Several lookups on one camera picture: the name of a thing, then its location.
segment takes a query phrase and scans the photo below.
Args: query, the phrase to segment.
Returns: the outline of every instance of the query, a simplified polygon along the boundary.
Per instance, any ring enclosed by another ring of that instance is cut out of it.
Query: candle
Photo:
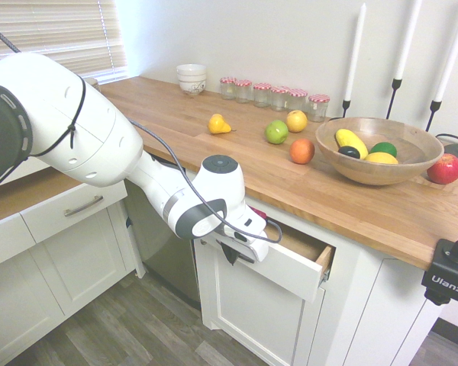
[[[412,7],[411,17],[407,26],[407,33],[405,34],[404,45],[402,46],[402,52],[398,59],[397,72],[395,73],[395,80],[402,80],[404,75],[405,62],[411,48],[412,36],[414,35],[415,25],[418,22],[419,11],[421,10],[422,0],[415,0]]]
[[[353,89],[354,73],[356,71],[356,64],[358,63],[358,53],[360,52],[361,34],[363,33],[363,24],[365,23],[366,5],[361,5],[360,16],[358,17],[358,24],[356,25],[356,33],[354,34],[353,54],[351,55],[350,71],[348,73],[348,83],[346,92],[344,93],[344,100],[351,100],[351,90]]]
[[[450,55],[448,56],[448,60],[446,62],[446,66],[444,67],[443,75],[441,76],[440,85],[437,88],[436,97],[434,101],[442,101],[444,95],[444,89],[446,89],[446,84],[450,79],[451,70],[453,69],[453,65],[455,63],[456,56],[458,55],[458,30],[456,31],[455,40],[451,47]]]

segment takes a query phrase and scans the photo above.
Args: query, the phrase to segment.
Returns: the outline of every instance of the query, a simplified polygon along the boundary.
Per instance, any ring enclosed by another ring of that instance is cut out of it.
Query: wooden bowl
[[[340,128],[353,131],[370,150],[387,141],[397,148],[398,164],[381,164],[351,158],[337,152],[334,134]],[[421,174],[444,153],[433,135],[394,120],[380,118],[339,118],[329,120],[315,132],[325,159],[342,175],[365,185],[393,185]]]

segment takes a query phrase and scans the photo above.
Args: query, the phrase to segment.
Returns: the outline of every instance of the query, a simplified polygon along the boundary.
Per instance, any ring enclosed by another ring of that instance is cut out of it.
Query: red apple
[[[458,158],[455,155],[443,154],[440,159],[427,170],[427,175],[434,183],[447,185],[458,179]]]

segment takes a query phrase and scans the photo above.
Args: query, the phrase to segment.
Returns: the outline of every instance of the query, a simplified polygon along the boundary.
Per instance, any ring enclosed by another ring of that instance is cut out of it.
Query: silver drawer handle
[[[86,210],[87,208],[93,206],[94,204],[97,204],[98,202],[100,202],[103,199],[104,199],[104,196],[94,196],[93,201],[90,201],[87,204],[84,204],[83,206],[73,208],[72,210],[65,210],[64,217],[70,217],[74,214],[77,214],[78,212]]]

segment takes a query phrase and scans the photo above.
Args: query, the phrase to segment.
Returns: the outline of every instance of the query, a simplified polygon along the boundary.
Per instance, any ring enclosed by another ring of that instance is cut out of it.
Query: dishwasher
[[[176,169],[165,159],[155,159]],[[193,241],[176,236],[139,187],[127,179],[125,185],[124,202],[146,269],[176,296],[200,310]]]

